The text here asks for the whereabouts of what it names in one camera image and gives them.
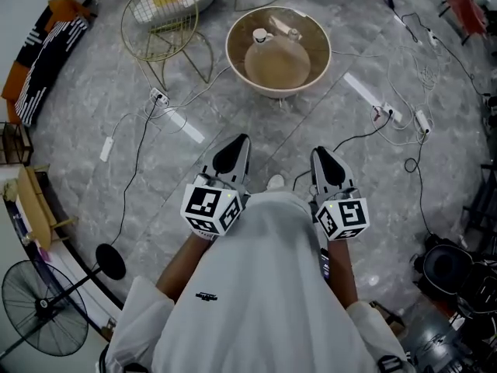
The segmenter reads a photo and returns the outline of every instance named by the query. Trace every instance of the gray marble floor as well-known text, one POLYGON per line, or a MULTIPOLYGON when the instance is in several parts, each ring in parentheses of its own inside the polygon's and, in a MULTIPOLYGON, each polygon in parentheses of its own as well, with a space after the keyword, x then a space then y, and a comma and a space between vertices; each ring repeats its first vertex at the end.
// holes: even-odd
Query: gray marble floor
MULTIPOLYGON (((199 29, 214 48, 214 73, 227 66, 224 40, 241 16, 233 12, 233 1, 216 0, 200 16, 199 29)), ((416 11, 474 72, 477 87, 489 89, 491 58, 484 41, 472 37, 462 47, 450 13, 442 19, 437 16, 441 1, 395 0, 395 4, 399 15, 416 11)), ((79 216, 72 242, 88 264, 94 263, 96 246, 111 242, 118 232, 122 192, 133 173, 144 130, 142 119, 127 117, 116 131, 109 161, 99 160, 116 122, 125 113, 140 113, 148 98, 148 84, 121 41, 120 18, 126 2, 99 0, 99 18, 64 66, 32 130, 33 162, 51 164, 50 180, 65 212, 79 216)), ((179 205, 185 185, 198 172, 199 159, 210 145, 238 132, 249 134, 253 151, 248 188, 258 192, 273 174, 281 173, 290 182, 307 170, 314 146, 334 148, 344 138, 372 130, 370 105, 344 80, 345 73, 407 118, 407 108, 386 76, 388 58, 396 53, 391 59, 395 87, 413 105, 424 101, 411 56, 396 50, 411 47, 431 54, 432 62, 436 59, 415 17, 405 21, 422 44, 412 40, 384 0, 279 0, 277 4, 313 16, 335 51, 386 57, 333 54, 331 67, 319 83, 281 105, 256 94, 227 71, 181 113, 203 135, 202 142, 177 132, 167 117, 155 120, 157 127, 148 126, 138 175, 127 193, 123 231, 115 243, 128 274, 118 282, 103 278, 120 298, 126 298, 134 276, 156 280, 187 237, 179 205)), ((165 78, 173 102, 205 87, 181 55, 168 61, 165 78)), ((478 165, 488 160, 481 101, 454 59, 443 65, 429 101, 435 128, 422 150, 423 207, 432 231, 456 239, 462 204, 477 189, 478 165)), ((405 131, 388 126, 384 133, 396 142, 415 137, 413 126, 405 131)), ((411 283, 409 259, 421 249, 426 230, 419 210, 419 178, 404 171, 404 161, 416 157, 418 149, 418 145, 390 145, 377 134, 339 149, 368 198, 372 223, 360 239, 350 243, 360 297, 376 299, 390 309, 406 309, 419 295, 411 283)), ((310 178, 303 177, 297 184, 299 195, 307 198, 309 186, 310 178)))

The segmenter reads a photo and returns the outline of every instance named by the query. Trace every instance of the white shirt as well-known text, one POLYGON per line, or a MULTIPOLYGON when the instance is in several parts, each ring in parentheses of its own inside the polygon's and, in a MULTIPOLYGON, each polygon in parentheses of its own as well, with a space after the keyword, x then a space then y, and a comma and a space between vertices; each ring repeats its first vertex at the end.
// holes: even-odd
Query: white shirt
POLYGON ((364 373, 379 371, 387 354, 405 361, 378 311, 363 302, 347 311, 340 305, 318 259, 305 202, 291 193, 253 195, 204 254, 176 305, 150 281, 135 279, 107 371, 137 362, 157 373, 364 373))

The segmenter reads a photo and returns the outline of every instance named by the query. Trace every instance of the sleeve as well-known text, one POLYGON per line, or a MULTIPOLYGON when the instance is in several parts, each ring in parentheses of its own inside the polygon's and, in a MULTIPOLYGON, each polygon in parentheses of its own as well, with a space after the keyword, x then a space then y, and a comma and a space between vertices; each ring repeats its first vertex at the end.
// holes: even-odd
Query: sleeve
POLYGON ((173 307, 149 280, 136 277, 107 350, 107 372, 121 373, 130 363, 151 371, 155 346, 173 307))
POLYGON ((385 355, 394 355, 404 362, 402 371, 415 372, 414 367, 407 362, 402 345, 376 309, 366 302, 355 302, 348 307, 347 313, 376 362, 385 355))

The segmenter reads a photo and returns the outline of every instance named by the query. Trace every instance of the black fan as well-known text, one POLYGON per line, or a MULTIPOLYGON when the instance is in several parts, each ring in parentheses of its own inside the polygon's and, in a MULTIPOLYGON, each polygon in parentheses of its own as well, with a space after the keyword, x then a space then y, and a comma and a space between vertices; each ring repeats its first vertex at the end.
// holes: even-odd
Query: black fan
POLYGON ((123 259, 112 246, 98 246, 96 259, 99 268, 77 284, 39 261, 20 261, 9 268, 2 283, 2 301, 21 338, 0 353, 0 360, 25 341, 56 357, 71 355, 82 347, 88 321, 77 289, 100 271, 114 280, 126 273, 123 259))

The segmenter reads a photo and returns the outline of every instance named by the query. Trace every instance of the black round base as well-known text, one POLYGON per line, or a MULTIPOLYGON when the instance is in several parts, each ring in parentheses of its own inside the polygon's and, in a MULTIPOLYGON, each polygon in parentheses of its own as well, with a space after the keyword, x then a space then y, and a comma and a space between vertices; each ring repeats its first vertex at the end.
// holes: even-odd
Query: black round base
POLYGON ((110 279, 118 281, 126 275, 126 265, 123 257, 111 245, 103 243, 98 245, 95 251, 96 262, 102 271, 110 279))

